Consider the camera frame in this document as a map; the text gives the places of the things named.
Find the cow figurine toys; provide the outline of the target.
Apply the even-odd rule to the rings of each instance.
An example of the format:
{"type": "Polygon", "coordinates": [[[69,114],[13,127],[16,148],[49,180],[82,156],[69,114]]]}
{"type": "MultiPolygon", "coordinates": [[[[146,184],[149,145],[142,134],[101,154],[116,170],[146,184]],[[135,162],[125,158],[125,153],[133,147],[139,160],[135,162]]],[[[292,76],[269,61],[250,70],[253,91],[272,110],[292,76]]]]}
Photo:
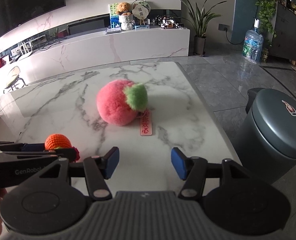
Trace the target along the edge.
{"type": "Polygon", "coordinates": [[[156,16],[153,19],[155,25],[158,25],[162,29],[176,29],[180,27],[180,24],[177,23],[173,17],[167,16],[156,16]]]}

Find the round decorative fan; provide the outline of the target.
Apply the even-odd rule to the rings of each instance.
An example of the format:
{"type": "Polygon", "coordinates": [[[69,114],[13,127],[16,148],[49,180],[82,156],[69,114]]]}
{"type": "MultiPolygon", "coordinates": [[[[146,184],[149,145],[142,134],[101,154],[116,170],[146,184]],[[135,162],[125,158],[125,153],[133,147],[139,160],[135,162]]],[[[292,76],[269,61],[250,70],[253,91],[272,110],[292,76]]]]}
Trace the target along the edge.
{"type": "Polygon", "coordinates": [[[137,0],[132,3],[132,14],[139,20],[140,25],[145,25],[145,20],[151,11],[151,7],[147,1],[137,0]]]}

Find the orange crochet carrot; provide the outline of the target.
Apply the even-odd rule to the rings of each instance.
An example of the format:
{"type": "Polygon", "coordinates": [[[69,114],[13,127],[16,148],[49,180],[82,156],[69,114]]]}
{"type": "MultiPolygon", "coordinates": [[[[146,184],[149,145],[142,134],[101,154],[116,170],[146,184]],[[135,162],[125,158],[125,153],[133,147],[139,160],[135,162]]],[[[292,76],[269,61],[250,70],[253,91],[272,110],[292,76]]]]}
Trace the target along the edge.
{"type": "Polygon", "coordinates": [[[68,137],[63,134],[51,134],[45,140],[45,150],[71,148],[75,151],[74,162],[80,159],[79,151],[73,147],[68,137]]]}

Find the pink peach plush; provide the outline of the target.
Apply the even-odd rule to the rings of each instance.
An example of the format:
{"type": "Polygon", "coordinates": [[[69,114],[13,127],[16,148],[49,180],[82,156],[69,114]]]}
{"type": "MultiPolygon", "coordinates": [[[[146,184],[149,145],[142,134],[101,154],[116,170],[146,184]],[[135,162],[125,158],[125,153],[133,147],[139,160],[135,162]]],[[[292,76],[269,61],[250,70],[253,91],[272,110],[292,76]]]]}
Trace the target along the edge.
{"type": "Polygon", "coordinates": [[[114,80],[96,95],[96,107],[108,124],[125,126],[143,115],[148,106],[148,94],[142,83],[114,80]]]}

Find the brown teddy bear figure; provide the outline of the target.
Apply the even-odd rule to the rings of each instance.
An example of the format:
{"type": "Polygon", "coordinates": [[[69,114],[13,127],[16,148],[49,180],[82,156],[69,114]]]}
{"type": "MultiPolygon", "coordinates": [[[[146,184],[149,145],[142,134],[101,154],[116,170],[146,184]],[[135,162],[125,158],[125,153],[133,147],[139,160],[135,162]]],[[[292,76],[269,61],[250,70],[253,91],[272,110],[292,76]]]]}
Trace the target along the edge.
{"type": "Polygon", "coordinates": [[[115,13],[119,17],[120,27],[123,31],[129,31],[133,29],[133,14],[131,11],[130,3],[118,3],[115,9],[115,13]]]}

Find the blue water bottle jug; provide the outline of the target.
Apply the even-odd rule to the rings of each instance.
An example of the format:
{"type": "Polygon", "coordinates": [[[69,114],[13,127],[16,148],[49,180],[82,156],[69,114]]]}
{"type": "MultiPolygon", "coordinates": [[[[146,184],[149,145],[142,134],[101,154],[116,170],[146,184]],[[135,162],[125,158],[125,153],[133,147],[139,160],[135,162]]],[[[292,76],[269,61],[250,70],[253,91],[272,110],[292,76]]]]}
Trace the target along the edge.
{"type": "Polygon", "coordinates": [[[254,26],[244,37],[242,56],[252,62],[259,63],[261,59],[263,36],[259,33],[260,20],[255,19],[254,26]]]}

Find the blue green picture frame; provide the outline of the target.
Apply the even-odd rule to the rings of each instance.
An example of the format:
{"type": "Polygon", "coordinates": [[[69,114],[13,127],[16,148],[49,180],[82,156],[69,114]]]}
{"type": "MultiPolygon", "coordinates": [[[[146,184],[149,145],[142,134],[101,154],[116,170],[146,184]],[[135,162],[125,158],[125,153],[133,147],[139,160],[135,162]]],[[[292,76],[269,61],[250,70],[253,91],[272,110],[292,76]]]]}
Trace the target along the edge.
{"type": "Polygon", "coordinates": [[[120,33],[121,32],[121,26],[120,26],[120,22],[119,22],[119,15],[116,13],[118,4],[119,3],[109,4],[109,20],[110,20],[110,23],[109,23],[108,28],[106,30],[106,34],[120,33]]]}

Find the potted green leaf plant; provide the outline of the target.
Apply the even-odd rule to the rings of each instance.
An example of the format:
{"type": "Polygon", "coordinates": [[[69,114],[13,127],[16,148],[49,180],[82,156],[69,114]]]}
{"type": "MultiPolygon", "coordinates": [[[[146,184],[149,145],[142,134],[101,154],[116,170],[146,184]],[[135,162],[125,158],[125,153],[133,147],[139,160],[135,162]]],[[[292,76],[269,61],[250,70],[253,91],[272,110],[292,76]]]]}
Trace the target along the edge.
{"type": "Polygon", "coordinates": [[[208,29],[208,24],[214,18],[221,17],[220,14],[214,13],[213,9],[227,1],[221,1],[214,4],[209,9],[206,9],[205,5],[208,0],[205,0],[202,6],[199,6],[196,2],[195,5],[192,5],[190,0],[180,0],[181,3],[188,9],[189,18],[184,18],[192,25],[195,36],[193,42],[193,54],[197,56],[204,56],[205,55],[205,42],[206,42],[206,32],[208,29]]]}

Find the grey trash bin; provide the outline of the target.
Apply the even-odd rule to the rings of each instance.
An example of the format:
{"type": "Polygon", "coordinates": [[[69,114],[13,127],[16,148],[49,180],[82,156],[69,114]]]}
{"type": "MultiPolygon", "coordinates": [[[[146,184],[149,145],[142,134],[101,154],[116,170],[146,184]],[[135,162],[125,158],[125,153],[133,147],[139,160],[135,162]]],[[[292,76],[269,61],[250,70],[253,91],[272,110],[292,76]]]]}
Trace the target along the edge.
{"type": "Polygon", "coordinates": [[[253,88],[245,111],[233,148],[243,167],[272,184],[296,165],[296,100],[279,90],[253,88]]]}

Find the small rolling stool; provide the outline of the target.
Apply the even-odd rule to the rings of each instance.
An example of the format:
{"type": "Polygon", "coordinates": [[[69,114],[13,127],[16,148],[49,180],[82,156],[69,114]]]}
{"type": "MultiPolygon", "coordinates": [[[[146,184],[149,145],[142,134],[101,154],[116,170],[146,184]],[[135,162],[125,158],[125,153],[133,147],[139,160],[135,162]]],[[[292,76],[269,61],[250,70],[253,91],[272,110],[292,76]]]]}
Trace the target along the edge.
{"type": "Polygon", "coordinates": [[[14,90],[17,90],[19,89],[18,84],[19,82],[21,81],[22,82],[22,86],[21,88],[23,87],[26,87],[26,83],[24,81],[23,78],[20,77],[20,68],[18,66],[15,66],[13,67],[8,75],[7,75],[7,85],[6,87],[3,89],[3,93],[5,94],[6,92],[9,93],[11,91],[14,91],[14,90]]]}

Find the white marble tv console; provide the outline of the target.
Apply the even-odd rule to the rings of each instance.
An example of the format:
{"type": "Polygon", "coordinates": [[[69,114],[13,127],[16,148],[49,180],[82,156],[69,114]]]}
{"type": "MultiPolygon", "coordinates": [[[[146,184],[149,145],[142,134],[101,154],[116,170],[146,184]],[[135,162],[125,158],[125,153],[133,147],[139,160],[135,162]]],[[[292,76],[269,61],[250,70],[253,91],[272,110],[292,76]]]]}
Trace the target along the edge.
{"type": "Polygon", "coordinates": [[[18,66],[26,84],[48,77],[125,61],[161,57],[181,57],[189,53],[190,30],[187,28],[150,28],[106,34],[103,31],[64,39],[44,51],[6,64],[0,69],[0,95],[6,76],[18,66]]]}

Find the white wifi router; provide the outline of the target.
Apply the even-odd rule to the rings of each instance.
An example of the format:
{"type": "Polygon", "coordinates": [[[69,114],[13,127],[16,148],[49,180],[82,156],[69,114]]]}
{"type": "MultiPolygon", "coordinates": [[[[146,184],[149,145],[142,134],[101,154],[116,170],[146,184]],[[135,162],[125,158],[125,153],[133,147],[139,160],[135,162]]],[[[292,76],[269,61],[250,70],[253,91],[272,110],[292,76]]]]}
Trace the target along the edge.
{"type": "Polygon", "coordinates": [[[32,41],[31,40],[27,42],[22,41],[18,43],[18,49],[21,53],[20,59],[25,59],[26,57],[29,57],[33,53],[32,41]]]}

